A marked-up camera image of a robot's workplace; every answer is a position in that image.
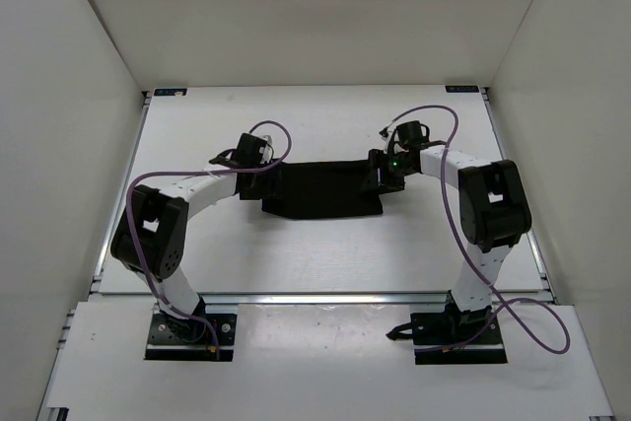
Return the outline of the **black skirt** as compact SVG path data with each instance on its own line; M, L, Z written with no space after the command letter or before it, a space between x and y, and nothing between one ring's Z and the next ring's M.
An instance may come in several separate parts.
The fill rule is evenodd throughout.
M293 220L345 219L379 216L381 199L362 199L368 178L366 159L356 161L284 163L282 198L262 199L265 213Z

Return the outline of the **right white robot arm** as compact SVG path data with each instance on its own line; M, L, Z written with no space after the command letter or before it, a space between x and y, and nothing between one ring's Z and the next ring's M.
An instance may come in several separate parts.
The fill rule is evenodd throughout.
M429 127L417 120L380 132L385 147L369 152L369 174L362 191L399 192L409 175L438 179L458 193L460 229L466 257L448 292L442 330L464 342L491 314L492 287L511 252L531 227L531 214L517 165L489 161L452 150L430 139Z

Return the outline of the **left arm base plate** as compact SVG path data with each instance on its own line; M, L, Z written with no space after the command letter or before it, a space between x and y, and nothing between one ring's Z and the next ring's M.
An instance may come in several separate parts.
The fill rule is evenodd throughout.
M207 305L205 317L216 332L219 347L206 324L167 316L154 308L144 358L148 361L232 362L238 307Z

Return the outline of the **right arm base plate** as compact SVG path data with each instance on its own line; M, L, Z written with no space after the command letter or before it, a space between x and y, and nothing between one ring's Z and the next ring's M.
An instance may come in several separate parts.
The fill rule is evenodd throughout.
M411 340L417 366L502 365L508 356L497 322L456 327L442 313L412 313L410 322L386 334L391 341Z

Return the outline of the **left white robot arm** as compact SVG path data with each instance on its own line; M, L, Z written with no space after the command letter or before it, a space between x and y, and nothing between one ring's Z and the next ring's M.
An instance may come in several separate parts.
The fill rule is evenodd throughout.
M272 138L250 131L199 172L151 172L128 188L110 253L144 281L165 325L182 341L208 337L219 344L203 298L180 268L188 222L224 199L250 192L261 198L279 167Z

